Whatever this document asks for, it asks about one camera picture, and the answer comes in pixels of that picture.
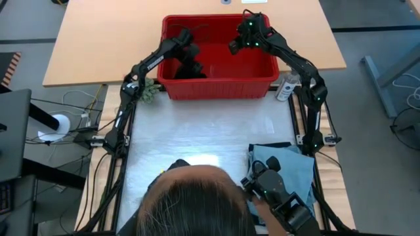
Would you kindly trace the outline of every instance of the red plastic bin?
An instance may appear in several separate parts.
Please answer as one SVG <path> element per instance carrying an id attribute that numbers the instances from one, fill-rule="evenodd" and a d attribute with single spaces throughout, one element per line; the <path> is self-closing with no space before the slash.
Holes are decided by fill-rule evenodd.
<path id="1" fill-rule="evenodd" d="M 264 16 L 265 24 L 269 21 Z M 174 15 L 163 19 L 162 38 L 176 37 L 182 26 L 192 30 L 200 53 L 205 79 L 173 79 L 179 67 L 168 59 L 157 69 L 157 79 L 170 99 L 199 100 L 215 98 L 262 98 L 279 76 L 275 57 L 259 49 L 242 49 L 231 55 L 228 44 L 238 33 L 241 14 Z"/>

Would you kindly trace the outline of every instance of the blue cloth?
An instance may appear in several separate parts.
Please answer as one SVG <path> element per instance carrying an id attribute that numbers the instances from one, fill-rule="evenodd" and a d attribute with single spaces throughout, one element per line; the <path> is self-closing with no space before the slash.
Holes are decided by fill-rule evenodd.
<path id="1" fill-rule="evenodd" d="M 281 170 L 278 172 L 282 176 L 284 186 L 287 192 L 295 192 L 313 213 L 313 193 L 311 188 L 314 176 L 313 167 L 314 159 L 302 155 L 297 146 L 289 146 L 285 148 L 255 146 L 254 150 L 249 153 L 249 167 L 253 161 L 266 162 L 268 158 L 274 156 L 280 163 Z M 248 202 L 249 210 L 252 214 L 258 216 L 257 209 L 251 202 Z"/>

